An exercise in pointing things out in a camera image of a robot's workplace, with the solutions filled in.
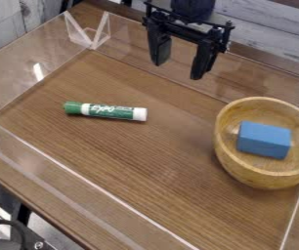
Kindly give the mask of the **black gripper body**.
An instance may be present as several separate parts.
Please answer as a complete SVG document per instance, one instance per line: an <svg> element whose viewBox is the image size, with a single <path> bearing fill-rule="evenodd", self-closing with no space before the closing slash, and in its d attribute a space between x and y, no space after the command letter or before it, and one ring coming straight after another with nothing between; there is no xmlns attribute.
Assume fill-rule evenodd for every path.
<svg viewBox="0 0 299 250"><path fill-rule="evenodd" d="M193 43L206 39L220 53L228 50L234 24L214 12L214 1L145 1L144 4L144 23L157 21L181 39Z"/></svg>

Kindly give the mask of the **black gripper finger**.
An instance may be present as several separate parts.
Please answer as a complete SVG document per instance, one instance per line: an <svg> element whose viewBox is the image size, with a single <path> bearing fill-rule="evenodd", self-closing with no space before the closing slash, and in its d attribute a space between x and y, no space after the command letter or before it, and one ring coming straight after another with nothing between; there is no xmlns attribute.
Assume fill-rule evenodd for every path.
<svg viewBox="0 0 299 250"><path fill-rule="evenodd" d="M204 74L210 71L217 56L216 46L212 42L204 40L197 47L197 53L193 59L190 78L200 80Z"/></svg>
<svg viewBox="0 0 299 250"><path fill-rule="evenodd" d="M156 66L161 66L170 57L170 36L162 26L150 22L148 24L149 57Z"/></svg>

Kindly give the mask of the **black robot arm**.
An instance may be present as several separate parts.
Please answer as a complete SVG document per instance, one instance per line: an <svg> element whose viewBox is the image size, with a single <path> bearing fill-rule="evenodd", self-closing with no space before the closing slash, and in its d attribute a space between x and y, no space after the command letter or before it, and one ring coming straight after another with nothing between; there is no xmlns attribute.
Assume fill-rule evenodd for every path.
<svg viewBox="0 0 299 250"><path fill-rule="evenodd" d="M197 45L190 78L200 80L212 70L217 55L228 50L232 21L213 19L214 0L145 0L149 58L161 66L170 58L172 36Z"/></svg>

